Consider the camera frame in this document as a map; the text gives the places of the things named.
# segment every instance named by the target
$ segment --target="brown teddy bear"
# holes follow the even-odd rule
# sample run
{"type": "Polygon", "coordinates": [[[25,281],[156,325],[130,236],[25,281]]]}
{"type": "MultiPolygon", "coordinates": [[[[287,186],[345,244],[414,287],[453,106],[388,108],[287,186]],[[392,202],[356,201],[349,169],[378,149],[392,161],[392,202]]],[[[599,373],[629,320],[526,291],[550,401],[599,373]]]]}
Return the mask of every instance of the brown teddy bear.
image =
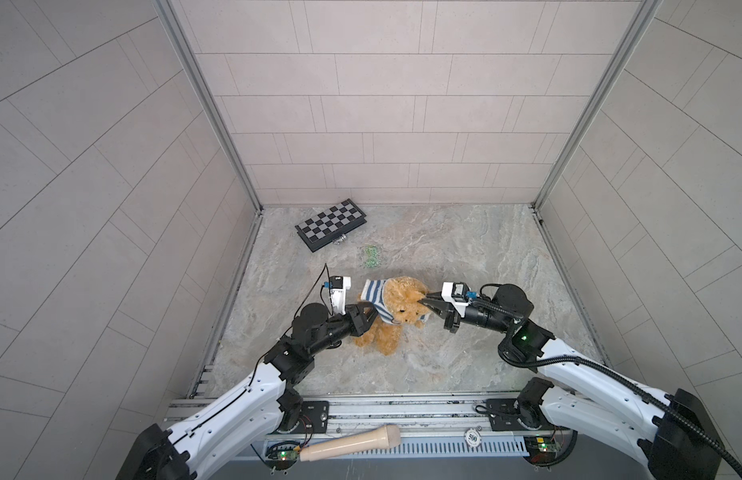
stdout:
{"type": "Polygon", "coordinates": [[[357,346],[366,346],[376,340],[376,349],[383,355],[392,355],[398,348],[404,323],[424,326],[429,309],[419,303],[427,287],[410,276],[397,276],[387,280],[366,280],[360,300],[371,302],[379,318],[368,332],[354,339],[357,346]]]}

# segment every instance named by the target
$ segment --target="green object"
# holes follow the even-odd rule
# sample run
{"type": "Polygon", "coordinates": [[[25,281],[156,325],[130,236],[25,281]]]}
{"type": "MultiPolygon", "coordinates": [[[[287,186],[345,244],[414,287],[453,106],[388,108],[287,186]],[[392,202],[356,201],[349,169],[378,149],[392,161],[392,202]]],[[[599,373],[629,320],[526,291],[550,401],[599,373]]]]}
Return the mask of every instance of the green object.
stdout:
{"type": "Polygon", "coordinates": [[[379,248],[376,245],[364,246],[363,254],[365,256],[363,266],[365,266],[366,268],[376,268],[377,266],[382,264],[382,261],[379,258],[379,248]]]}

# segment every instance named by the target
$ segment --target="gray stone surface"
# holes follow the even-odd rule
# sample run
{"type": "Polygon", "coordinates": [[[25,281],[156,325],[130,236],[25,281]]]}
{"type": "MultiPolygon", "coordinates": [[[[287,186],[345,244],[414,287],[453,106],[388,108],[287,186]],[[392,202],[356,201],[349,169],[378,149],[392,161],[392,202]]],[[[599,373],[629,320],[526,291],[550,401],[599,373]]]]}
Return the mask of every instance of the gray stone surface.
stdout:
{"type": "MultiPolygon", "coordinates": [[[[484,283],[515,283],[534,303],[535,322],[600,359],[528,206],[366,207],[368,223],[350,232],[340,245],[330,244],[312,254],[293,226],[320,210],[264,212],[214,362],[210,397],[251,372],[257,358],[289,326],[323,263],[328,263],[332,275],[353,278],[348,302],[357,299],[366,279],[391,276],[414,276],[431,290],[440,290],[443,281],[463,281],[473,290],[484,283]],[[381,266],[363,267],[365,245],[381,247],[381,266]]],[[[311,301],[320,301],[318,291],[319,287],[311,301]]],[[[532,374],[500,360],[496,352],[500,341],[498,332],[471,325],[449,333],[432,315],[423,329],[404,326],[398,350],[391,356],[383,356],[373,345],[360,349],[349,339],[338,349],[319,353],[315,370],[297,390],[316,395],[521,389],[532,374]]]]}

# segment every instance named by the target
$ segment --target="beige tile wall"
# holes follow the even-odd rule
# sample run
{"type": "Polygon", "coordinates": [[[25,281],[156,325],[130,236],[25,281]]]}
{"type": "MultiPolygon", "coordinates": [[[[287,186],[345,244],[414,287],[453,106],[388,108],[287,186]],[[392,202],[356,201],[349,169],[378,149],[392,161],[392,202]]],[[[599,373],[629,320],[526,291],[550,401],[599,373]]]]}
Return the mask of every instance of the beige tile wall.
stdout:
{"type": "Polygon", "coordinates": [[[264,204],[530,202],[637,4],[174,0],[264,204]]]}
{"type": "Polygon", "coordinates": [[[660,7],[541,216],[616,369],[742,462],[742,0],[660,7]]]}
{"type": "Polygon", "coordinates": [[[252,219],[150,0],[0,0],[0,478],[115,477],[252,219]]]}

